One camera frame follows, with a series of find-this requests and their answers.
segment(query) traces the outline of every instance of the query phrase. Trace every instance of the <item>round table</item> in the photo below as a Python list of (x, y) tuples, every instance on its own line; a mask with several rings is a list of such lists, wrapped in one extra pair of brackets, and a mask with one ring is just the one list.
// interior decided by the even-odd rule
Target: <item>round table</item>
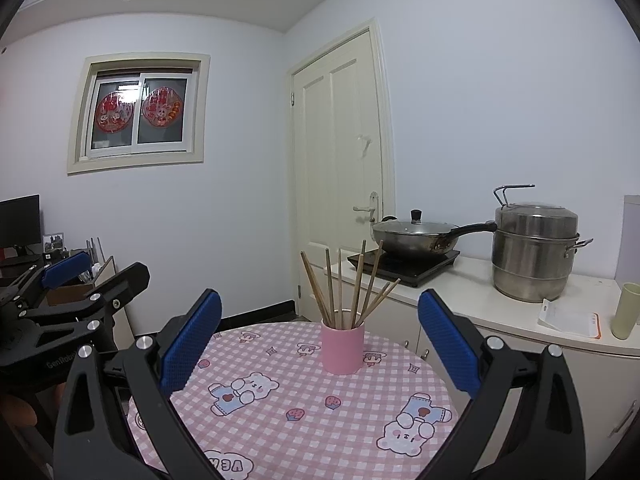
[[(171, 401), (226, 480), (414, 480), (458, 414), (419, 357), (366, 333), (362, 368), (324, 371), (320, 325), (265, 323), (215, 334)], [(162, 468), (133, 402), (129, 425)]]

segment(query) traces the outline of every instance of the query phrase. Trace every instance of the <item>lid knob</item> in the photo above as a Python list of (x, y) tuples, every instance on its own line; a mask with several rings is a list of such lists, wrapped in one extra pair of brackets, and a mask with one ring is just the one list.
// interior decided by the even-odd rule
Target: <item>lid knob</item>
[(411, 223), (419, 224), (420, 218), (422, 217), (422, 211), (419, 209), (411, 209)]

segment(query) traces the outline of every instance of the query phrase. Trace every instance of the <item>window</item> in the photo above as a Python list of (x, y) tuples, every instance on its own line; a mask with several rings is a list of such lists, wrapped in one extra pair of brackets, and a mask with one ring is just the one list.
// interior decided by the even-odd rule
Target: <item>window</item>
[(209, 57), (146, 56), (86, 60), (69, 173), (203, 161)]

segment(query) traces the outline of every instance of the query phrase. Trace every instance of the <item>green cup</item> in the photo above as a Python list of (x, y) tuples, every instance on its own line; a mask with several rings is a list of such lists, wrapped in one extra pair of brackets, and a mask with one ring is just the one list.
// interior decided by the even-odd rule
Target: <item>green cup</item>
[(622, 286), (616, 315), (611, 321), (611, 333), (618, 339), (628, 338), (639, 316), (640, 285), (625, 283)]

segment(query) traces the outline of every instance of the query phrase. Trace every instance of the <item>wok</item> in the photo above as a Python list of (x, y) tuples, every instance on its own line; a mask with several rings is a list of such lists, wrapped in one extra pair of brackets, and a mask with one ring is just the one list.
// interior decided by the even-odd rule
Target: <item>wok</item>
[(382, 222), (373, 224), (373, 238), (383, 243), (383, 249), (399, 258), (413, 260), (432, 258), (448, 253), (462, 235), (478, 232), (495, 232), (495, 222), (470, 224), (458, 227), (453, 224), (422, 222), (422, 211), (411, 211), (411, 221), (400, 221), (395, 216), (386, 216)]

